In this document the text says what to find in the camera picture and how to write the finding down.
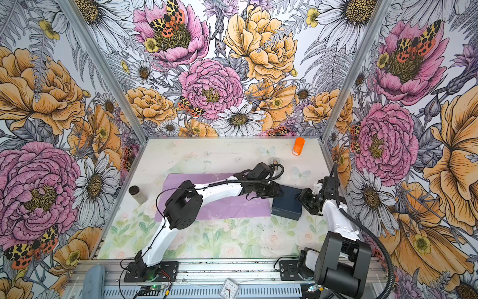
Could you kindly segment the purple and pink wrapping paper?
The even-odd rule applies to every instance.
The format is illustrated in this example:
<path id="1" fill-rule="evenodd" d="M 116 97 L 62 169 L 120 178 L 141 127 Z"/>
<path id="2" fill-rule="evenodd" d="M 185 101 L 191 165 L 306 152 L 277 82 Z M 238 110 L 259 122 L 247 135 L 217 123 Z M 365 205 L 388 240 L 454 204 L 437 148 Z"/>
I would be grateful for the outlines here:
<path id="1" fill-rule="evenodd" d="M 231 173 L 218 174 L 168 174 L 163 184 L 164 193 L 159 197 L 158 208 L 163 211 L 166 201 L 174 193 L 173 188 L 180 186 L 183 181 L 190 180 L 194 184 L 213 183 L 231 177 Z M 247 198 L 245 195 L 227 197 L 215 201 L 201 208 L 196 219 L 221 220 L 233 218 L 269 218 L 271 204 L 269 199 Z"/>

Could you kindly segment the dark blue gift box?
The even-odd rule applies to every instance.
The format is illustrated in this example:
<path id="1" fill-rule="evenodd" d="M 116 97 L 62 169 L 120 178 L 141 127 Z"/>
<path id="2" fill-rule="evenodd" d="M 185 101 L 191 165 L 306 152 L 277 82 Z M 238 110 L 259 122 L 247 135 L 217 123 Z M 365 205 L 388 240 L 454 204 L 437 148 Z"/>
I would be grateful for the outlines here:
<path id="1" fill-rule="evenodd" d="M 301 189 L 280 184 L 281 194 L 273 198 L 271 214 L 298 221 L 302 215 L 302 204 L 298 201 Z"/>

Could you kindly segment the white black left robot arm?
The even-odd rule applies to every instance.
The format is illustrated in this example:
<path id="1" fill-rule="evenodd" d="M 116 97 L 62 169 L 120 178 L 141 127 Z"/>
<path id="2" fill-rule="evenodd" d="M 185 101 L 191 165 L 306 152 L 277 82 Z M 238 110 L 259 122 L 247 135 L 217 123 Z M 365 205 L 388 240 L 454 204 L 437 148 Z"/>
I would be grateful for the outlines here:
<path id="1" fill-rule="evenodd" d="M 209 204 L 224 198 L 249 196 L 269 199 L 282 195 L 282 190 L 276 182 L 285 172 L 282 164 L 259 163 L 254 169 L 233 174 L 232 176 L 213 183 L 194 184 L 187 180 L 178 188 L 165 203 L 163 210 L 158 209 L 162 217 L 161 224 L 148 244 L 135 255 L 130 266 L 135 266 L 141 273 L 148 267 L 160 264 L 164 254 L 180 230 L 191 226 L 197 219 L 200 210 Z"/>

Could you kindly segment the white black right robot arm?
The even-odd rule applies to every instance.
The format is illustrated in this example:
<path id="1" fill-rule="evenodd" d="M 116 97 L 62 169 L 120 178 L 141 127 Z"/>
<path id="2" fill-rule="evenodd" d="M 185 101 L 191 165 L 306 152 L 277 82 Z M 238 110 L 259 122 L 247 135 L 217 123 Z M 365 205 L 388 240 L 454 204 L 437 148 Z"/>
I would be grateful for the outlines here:
<path id="1" fill-rule="evenodd" d="M 372 250 L 360 240 L 358 230 L 347 218 L 340 181 L 326 176 L 304 189 L 298 201 L 311 215 L 326 219 L 328 232 L 319 250 L 304 248 L 298 259 L 298 273 L 337 295 L 360 299 L 365 290 Z"/>

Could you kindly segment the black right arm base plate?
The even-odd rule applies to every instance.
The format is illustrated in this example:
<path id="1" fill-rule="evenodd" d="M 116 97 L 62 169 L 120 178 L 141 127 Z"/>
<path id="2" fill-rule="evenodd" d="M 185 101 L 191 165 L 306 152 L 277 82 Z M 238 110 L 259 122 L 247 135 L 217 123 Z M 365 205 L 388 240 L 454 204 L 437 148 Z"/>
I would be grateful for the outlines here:
<path id="1" fill-rule="evenodd" d="M 299 271 L 297 260 L 280 260 L 279 273 L 281 281 L 306 281 L 309 277 Z"/>

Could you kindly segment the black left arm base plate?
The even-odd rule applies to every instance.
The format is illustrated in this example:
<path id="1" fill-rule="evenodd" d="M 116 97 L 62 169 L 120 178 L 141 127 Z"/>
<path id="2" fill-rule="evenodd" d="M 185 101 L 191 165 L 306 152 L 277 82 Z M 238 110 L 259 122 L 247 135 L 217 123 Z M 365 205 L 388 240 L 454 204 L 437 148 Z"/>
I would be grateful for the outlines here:
<path id="1" fill-rule="evenodd" d="M 175 282 L 178 269 L 179 262 L 160 262 L 150 267 L 139 262 L 131 262 L 126 268 L 124 281 L 128 283 Z"/>

